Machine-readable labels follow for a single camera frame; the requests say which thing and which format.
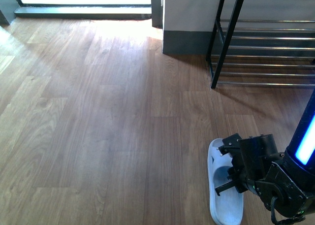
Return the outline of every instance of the dark baseboard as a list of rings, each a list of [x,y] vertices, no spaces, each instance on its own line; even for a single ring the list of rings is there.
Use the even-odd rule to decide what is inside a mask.
[[[163,32],[164,54],[205,54],[211,32]]]
[[[306,37],[314,38],[314,33],[294,32],[235,32],[234,36],[259,36],[259,37]],[[164,54],[206,54],[211,37],[211,32],[184,32],[164,31]],[[255,55],[255,56],[289,56],[289,57],[313,57],[315,48],[314,40],[277,40],[277,39],[232,39],[231,46],[247,46],[246,49],[229,49],[228,55]],[[217,36],[212,54],[219,54],[221,42]],[[255,49],[249,46],[259,47],[293,47],[292,49]]]

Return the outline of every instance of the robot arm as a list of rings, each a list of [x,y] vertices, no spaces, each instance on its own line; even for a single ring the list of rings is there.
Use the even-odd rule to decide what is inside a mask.
[[[315,212],[315,90],[286,151],[278,152],[273,135],[223,140],[221,154],[231,154],[230,182],[216,188],[219,195],[231,187],[258,195],[272,212],[276,225],[293,224]],[[278,222],[275,209],[289,218]]]

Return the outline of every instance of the metal rack shelf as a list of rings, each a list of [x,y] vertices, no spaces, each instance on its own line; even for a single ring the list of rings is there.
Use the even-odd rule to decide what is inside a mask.
[[[315,29],[296,29],[296,28],[236,28],[236,23],[283,23],[283,24],[315,24],[313,20],[238,20],[242,5],[244,0],[236,0],[234,4],[234,9],[231,15],[231,19],[222,19],[221,13],[224,5],[224,0],[220,0],[219,7],[212,31],[212,36],[210,39],[210,44],[206,56],[206,61],[209,65],[210,77],[212,80],[211,88],[215,88],[217,83],[222,84],[242,84],[242,85],[259,85],[259,86],[299,86],[299,87],[315,87],[315,65],[311,63],[307,64],[297,64],[297,65],[285,65],[285,64],[249,64],[249,63],[235,63],[235,62],[227,62],[225,63],[226,57],[233,58],[281,58],[283,61],[288,58],[306,60],[312,59],[315,51]],[[222,28],[221,23],[227,23],[227,28]],[[240,34],[233,35],[234,31],[238,31]],[[291,36],[286,36],[286,33],[290,32],[290,34],[294,33]],[[212,58],[217,56],[213,55],[213,47],[215,44],[216,35],[219,35],[220,42],[222,43],[222,48],[220,50],[219,58],[217,62],[212,62]],[[246,41],[255,42],[256,45],[243,44]],[[281,42],[296,42],[299,44],[298,47],[290,46],[287,44],[283,44]],[[228,50],[232,50],[236,53],[234,55],[228,55]],[[259,51],[260,55],[253,55],[252,53],[243,55],[240,52],[242,51]],[[269,53],[272,51],[274,53],[273,56],[270,56]],[[294,55],[294,57],[288,57],[287,55],[283,55],[283,51],[292,51],[296,52],[298,55]],[[231,67],[241,67],[241,68],[251,68],[253,70],[257,68],[264,68],[264,72],[244,72],[240,70],[236,71],[221,71],[223,65],[228,69]],[[280,68],[279,73],[265,73],[267,68]],[[297,71],[305,71],[309,70],[308,73],[284,73],[284,70],[288,69],[292,72],[292,70]],[[239,81],[218,81],[220,74],[224,76],[233,76],[233,77],[285,77],[285,78],[304,78],[309,80],[309,83],[273,83],[273,82],[239,82]]]

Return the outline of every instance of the wooden floor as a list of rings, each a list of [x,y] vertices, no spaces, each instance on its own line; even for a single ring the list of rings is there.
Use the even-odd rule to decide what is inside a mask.
[[[312,90],[210,90],[204,57],[161,40],[150,20],[0,28],[1,225],[214,225],[209,143],[273,133],[285,149]],[[272,224],[250,192],[242,224]]]

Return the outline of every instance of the white wall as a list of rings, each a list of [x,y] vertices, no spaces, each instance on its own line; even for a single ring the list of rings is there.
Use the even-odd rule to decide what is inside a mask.
[[[225,0],[221,18],[229,19],[235,0]],[[164,30],[209,32],[219,0],[164,0]],[[315,20],[315,0],[245,0],[239,19]],[[239,27],[313,28],[315,24],[253,24]]]

